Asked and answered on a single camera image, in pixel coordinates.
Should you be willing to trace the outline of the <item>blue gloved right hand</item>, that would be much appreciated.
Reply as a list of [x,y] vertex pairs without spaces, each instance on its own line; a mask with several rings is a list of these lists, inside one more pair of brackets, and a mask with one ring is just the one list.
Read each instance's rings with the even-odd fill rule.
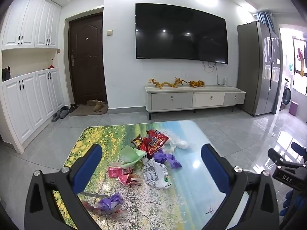
[[290,204],[294,202],[294,206],[301,210],[301,208],[306,204],[306,197],[302,197],[301,193],[298,193],[298,195],[295,197],[295,193],[297,193],[296,190],[290,190],[286,196],[285,201],[282,205],[282,209],[279,213],[280,217],[284,217],[290,207]]

